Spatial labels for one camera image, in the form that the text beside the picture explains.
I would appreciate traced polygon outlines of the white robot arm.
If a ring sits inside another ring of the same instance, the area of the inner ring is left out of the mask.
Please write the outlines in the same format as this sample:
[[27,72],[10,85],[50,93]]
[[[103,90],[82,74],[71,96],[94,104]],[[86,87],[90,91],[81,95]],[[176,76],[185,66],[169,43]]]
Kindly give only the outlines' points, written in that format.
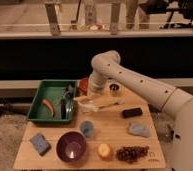
[[175,119],[172,143],[172,171],[193,171],[193,95],[170,84],[139,74],[120,65],[121,57],[111,50],[95,55],[88,93],[103,91],[108,78],[114,79],[144,98],[156,109]]

